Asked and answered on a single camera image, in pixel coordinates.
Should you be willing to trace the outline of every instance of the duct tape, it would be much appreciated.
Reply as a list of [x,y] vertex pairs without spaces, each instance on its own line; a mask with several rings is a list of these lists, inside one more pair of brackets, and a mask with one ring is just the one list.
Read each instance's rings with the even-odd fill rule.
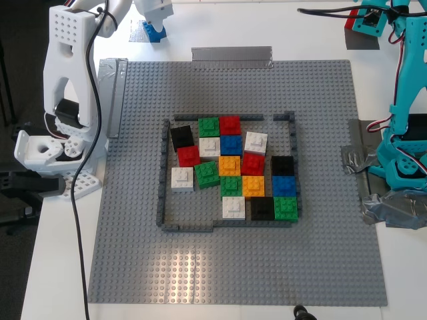
[[272,47],[192,48],[194,69],[269,69]]

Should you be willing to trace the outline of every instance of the white lego brick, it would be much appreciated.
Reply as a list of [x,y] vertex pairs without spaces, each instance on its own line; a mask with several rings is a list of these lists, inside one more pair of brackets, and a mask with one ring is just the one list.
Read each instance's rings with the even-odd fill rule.
[[193,168],[172,168],[172,192],[194,191]]
[[222,197],[222,219],[244,220],[245,197]]
[[203,160],[218,160],[221,155],[220,138],[200,138],[199,154]]
[[245,151],[257,153],[258,155],[266,155],[267,136],[265,133],[247,132]]

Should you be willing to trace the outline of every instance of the gray lego baseplate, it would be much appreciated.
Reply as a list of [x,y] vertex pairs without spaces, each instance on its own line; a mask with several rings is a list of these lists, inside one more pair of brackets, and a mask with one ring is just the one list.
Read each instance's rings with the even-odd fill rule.
[[[156,225],[164,119],[227,113],[268,120],[286,111],[295,112],[298,137],[298,223],[211,233]],[[89,301],[386,305],[375,226],[363,223],[356,177],[342,170],[340,148],[350,144],[348,120],[356,118],[349,61],[230,70],[130,62],[119,138],[108,151]],[[177,197],[170,205],[182,203]],[[201,217],[208,205],[199,204]]]
[[[169,128],[189,125],[195,145],[199,144],[197,120],[204,117],[221,117],[215,115],[174,115],[171,122],[163,122],[161,139],[162,160],[160,161],[159,188],[157,200],[156,224],[168,232],[212,232],[214,227],[291,227],[287,221],[252,221],[250,201],[246,200],[246,220],[223,221],[220,186],[200,190],[195,183],[193,192],[173,193],[171,190],[171,168],[179,167],[177,153],[173,150]],[[266,166],[264,177],[266,197],[272,196],[272,175],[270,161],[272,155],[292,155],[295,161],[295,178],[297,181],[298,213],[302,217],[302,200],[298,182],[298,152],[296,143],[296,124],[293,111],[281,115],[264,117],[263,115],[240,115],[243,145],[246,132],[255,131],[268,134]]]

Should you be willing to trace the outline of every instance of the white table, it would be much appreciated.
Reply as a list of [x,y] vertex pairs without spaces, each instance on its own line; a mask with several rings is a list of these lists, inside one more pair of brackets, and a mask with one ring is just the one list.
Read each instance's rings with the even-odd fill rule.
[[[298,7],[344,7],[345,3],[234,3],[180,4],[165,20],[168,37],[161,43],[130,43],[130,20],[139,20],[135,7],[110,39],[95,42],[96,65],[109,57],[130,61],[191,61],[192,47],[273,47],[274,60],[349,59],[352,62],[359,118],[388,115],[397,46],[387,44],[388,26],[380,40],[381,51],[347,51],[344,20],[309,17]],[[417,4],[412,12],[421,11]],[[413,111],[426,112],[425,91]],[[103,178],[105,161],[97,175]],[[77,201],[86,274],[90,274],[101,190]],[[377,225],[387,307],[308,307],[318,319],[402,320],[427,314],[427,229],[387,229]],[[56,198],[43,204],[34,247],[22,320],[84,319],[79,257],[70,203]],[[89,306],[92,319],[293,319],[292,307],[239,305],[101,305]]]

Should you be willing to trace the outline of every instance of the red lego brick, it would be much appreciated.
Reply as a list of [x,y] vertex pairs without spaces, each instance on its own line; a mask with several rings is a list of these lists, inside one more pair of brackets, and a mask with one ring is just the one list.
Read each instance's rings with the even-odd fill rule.
[[194,167],[200,164],[199,147],[192,145],[191,147],[178,148],[179,166]]
[[240,118],[220,117],[220,135],[240,135]]
[[242,175],[264,175],[265,160],[266,158],[262,155],[245,152],[240,172]]
[[[359,9],[351,10],[349,15],[357,15],[358,12],[359,12]],[[344,28],[352,30],[355,21],[356,19],[352,19],[352,18],[347,19],[346,25],[344,26]]]

